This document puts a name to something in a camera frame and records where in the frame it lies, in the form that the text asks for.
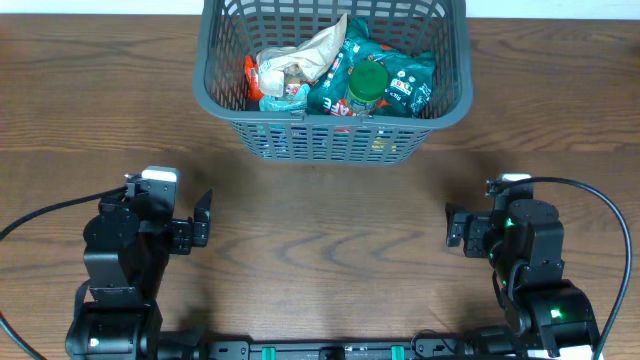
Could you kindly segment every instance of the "plastic bottle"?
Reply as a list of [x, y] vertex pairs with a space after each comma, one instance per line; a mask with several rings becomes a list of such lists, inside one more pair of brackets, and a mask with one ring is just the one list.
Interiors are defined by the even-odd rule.
[[345, 99], [354, 115], [368, 115], [389, 86], [389, 73], [375, 61], [361, 61], [351, 71]]

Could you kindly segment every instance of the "gray plastic basket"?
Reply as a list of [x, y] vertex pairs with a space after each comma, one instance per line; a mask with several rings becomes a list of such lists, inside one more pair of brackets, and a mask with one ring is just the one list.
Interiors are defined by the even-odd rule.
[[[435, 54], [422, 118], [246, 111], [245, 55], [298, 45], [344, 13], [366, 17], [374, 40], [410, 55]], [[432, 130], [462, 119], [473, 98], [464, 0], [205, 0], [197, 56], [196, 99], [264, 159], [394, 164]]]

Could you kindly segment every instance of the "wooden table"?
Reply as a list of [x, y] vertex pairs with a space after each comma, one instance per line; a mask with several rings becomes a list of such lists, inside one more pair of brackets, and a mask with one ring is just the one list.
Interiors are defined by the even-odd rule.
[[[0, 224], [177, 167], [176, 215], [215, 192], [206, 249], [172, 259], [165, 329], [206, 323], [256, 340], [410, 337], [503, 321], [486, 260], [445, 247], [444, 204], [488, 209], [504, 171], [575, 178], [640, 221], [637, 22], [469, 20], [474, 106], [394, 167], [289, 165], [250, 155], [191, 92], [199, 17], [0, 17]], [[623, 268], [614, 217], [579, 190], [541, 185], [566, 236], [565, 276], [604, 326]], [[87, 278], [85, 204], [2, 242], [0, 309], [36, 349], [64, 358]], [[636, 248], [640, 233], [635, 231]], [[640, 356], [633, 281], [605, 349]], [[24, 355], [0, 335], [0, 357]]]

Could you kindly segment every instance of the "teal snack bag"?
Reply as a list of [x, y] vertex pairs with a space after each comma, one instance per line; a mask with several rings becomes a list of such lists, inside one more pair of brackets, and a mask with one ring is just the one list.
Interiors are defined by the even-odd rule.
[[349, 76], [361, 61], [375, 61], [385, 67], [390, 83], [373, 111], [374, 115], [418, 117], [429, 102], [435, 60], [431, 53], [415, 59], [369, 39], [366, 20], [349, 23], [345, 41], [329, 70], [311, 88], [307, 113], [354, 116], [345, 99]]

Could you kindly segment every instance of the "orange package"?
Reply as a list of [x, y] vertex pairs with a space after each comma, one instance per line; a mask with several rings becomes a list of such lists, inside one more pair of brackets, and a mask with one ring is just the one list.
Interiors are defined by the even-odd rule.
[[249, 99], [260, 101], [264, 94], [260, 91], [260, 85], [258, 84], [258, 64], [254, 64], [249, 55], [244, 57], [244, 74], [247, 76], [247, 81], [249, 81]]

